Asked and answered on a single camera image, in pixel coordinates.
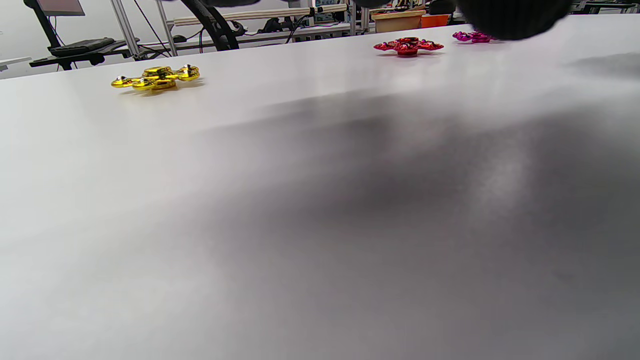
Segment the person's left hand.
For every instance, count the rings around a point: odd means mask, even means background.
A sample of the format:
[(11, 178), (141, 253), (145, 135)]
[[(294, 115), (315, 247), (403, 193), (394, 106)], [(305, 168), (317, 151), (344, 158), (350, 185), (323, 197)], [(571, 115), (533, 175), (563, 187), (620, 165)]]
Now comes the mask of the person's left hand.
[(548, 32), (565, 18), (571, 0), (457, 0), (474, 30), (498, 40), (519, 41)]

